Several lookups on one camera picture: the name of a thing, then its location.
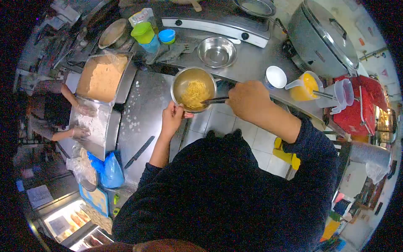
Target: white tile floor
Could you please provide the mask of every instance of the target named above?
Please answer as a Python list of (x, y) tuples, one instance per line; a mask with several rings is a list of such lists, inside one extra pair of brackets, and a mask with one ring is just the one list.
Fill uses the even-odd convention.
[(242, 130), (243, 138), (251, 146), (260, 169), (285, 177), (290, 166), (273, 156), (276, 136), (236, 117), (226, 104), (214, 104), (212, 109), (196, 114), (190, 122), (182, 147), (202, 138), (211, 129), (218, 135), (225, 135), (238, 128)]

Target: white flour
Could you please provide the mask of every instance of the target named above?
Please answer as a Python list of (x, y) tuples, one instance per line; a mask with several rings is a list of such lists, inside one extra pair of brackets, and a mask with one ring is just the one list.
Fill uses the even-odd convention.
[(78, 115), (78, 123), (80, 127), (86, 127), (91, 132), (91, 135), (87, 137), (93, 143), (100, 146), (105, 144), (105, 133), (107, 122), (102, 122), (100, 117), (103, 117), (104, 112), (97, 109), (97, 114), (95, 117), (89, 117), (85, 115)]

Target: black shirt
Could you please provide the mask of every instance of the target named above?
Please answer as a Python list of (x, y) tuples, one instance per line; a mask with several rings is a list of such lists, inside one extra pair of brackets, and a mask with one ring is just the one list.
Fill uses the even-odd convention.
[(258, 167), (247, 142), (204, 138), (165, 168), (146, 164), (139, 188), (113, 223), (118, 242), (192, 242), (209, 251), (309, 251), (323, 234), (337, 173), (330, 140), (302, 120), (284, 144), (301, 166), (288, 181)]

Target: stainless steel counter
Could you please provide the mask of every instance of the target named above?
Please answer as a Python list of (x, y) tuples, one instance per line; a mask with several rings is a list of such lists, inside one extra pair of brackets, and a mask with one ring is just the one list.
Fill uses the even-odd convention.
[[(174, 28), (177, 32), (176, 41), (185, 42), (194, 39), (202, 40), (206, 37), (217, 35), (215, 33), (192, 29)], [(215, 69), (204, 65), (197, 55), (197, 50), (190, 54), (181, 54), (178, 60), (169, 63), (178, 68), (202, 67), (217, 77), (224, 77), (237, 82), (247, 80), (263, 81), (266, 69), (269, 66), (280, 67), (287, 76), (287, 83), (296, 80), (302, 72), (282, 52), (282, 41), (272, 36), (265, 48), (259, 48), (246, 42), (235, 45), (237, 49), (237, 61), (229, 67)], [(288, 90), (275, 89), (270, 91), (270, 96), (289, 106), (293, 106), (310, 117), (322, 121), (323, 109), (318, 108), (315, 101), (294, 101)]]
[[(172, 100), (170, 86), (173, 78), (171, 75), (137, 71), (120, 121), (117, 150), (122, 165), (125, 166), (152, 135), (156, 138), (137, 161), (125, 170), (125, 183), (128, 185), (137, 185), (145, 163), (150, 160), (161, 131), (162, 110)], [(131, 123), (139, 125), (130, 128)]]

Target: display fridge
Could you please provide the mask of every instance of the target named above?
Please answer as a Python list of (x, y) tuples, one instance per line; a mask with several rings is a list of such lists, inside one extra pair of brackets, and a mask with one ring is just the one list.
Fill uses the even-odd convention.
[(46, 214), (39, 222), (47, 236), (76, 252), (113, 242), (111, 235), (91, 222), (85, 211), (88, 203), (79, 194), (68, 198), (63, 205), (50, 204), (41, 209)]

